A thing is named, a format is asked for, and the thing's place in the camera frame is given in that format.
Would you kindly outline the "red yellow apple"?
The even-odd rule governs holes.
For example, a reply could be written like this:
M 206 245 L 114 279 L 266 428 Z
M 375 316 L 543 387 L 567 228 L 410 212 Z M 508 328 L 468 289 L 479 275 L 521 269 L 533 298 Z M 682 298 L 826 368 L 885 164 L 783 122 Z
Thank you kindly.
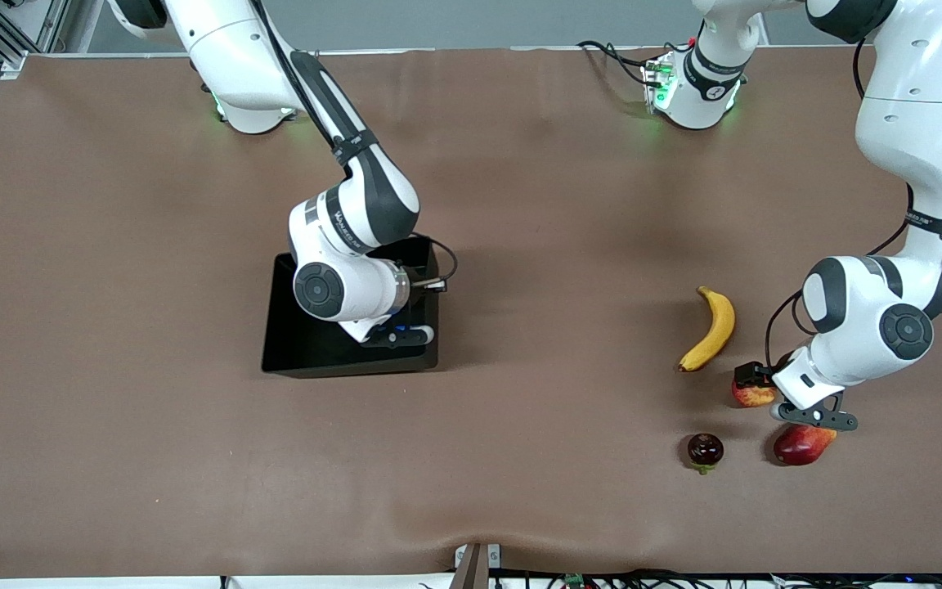
M 763 407 L 774 402 L 778 389 L 773 385 L 741 384 L 733 381 L 730 393 L 740 407 Z

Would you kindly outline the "yellow banana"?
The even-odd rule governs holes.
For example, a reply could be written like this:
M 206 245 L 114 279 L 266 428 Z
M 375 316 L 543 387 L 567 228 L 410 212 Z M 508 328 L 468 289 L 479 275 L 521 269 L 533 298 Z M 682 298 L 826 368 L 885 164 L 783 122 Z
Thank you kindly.
M 699 286 L 697 294 L 709 306 L 711 323 L 707 333 L 678 362 L 677 369 L 683 373 L 699 371 L 717 358 L 733 338 L 737 325 L 735 306 L 726 295 L 706 286 Z

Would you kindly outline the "black plastic box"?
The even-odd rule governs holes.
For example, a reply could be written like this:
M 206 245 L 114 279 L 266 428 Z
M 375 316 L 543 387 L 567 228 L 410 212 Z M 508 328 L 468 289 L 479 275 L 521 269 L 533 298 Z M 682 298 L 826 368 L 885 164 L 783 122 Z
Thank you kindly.
M 409 237 L 356 256 L 325 240 L 300 240 L 274 261 L 262 371 L 325 378 L 426 371 L 437 365 L 440 330 L 433 242 Z M 338 325 L 392 316 L 385 324 L 427 325 L 434 341 L 397 349 L 364 348 Z

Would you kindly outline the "red yellow mango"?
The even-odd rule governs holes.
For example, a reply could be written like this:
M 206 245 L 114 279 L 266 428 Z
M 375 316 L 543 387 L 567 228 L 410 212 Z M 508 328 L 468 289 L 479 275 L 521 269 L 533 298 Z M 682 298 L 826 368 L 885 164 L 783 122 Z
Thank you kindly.
M 771 444 L 774 458 L 787 466 L 813 465 L 837 438 L 833 429 L 812 425 L 788 425 Z

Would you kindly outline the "dark purple mangosteen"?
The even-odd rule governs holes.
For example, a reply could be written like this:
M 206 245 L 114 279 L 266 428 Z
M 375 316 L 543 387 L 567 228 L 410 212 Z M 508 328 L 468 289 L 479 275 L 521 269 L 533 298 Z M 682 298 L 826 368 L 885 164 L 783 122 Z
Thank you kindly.
M 713 472 L 723 459 L 723 443 L 714 434 L 695 434 L 685 444 L 685 455 L 692 469 L 703 476 Z

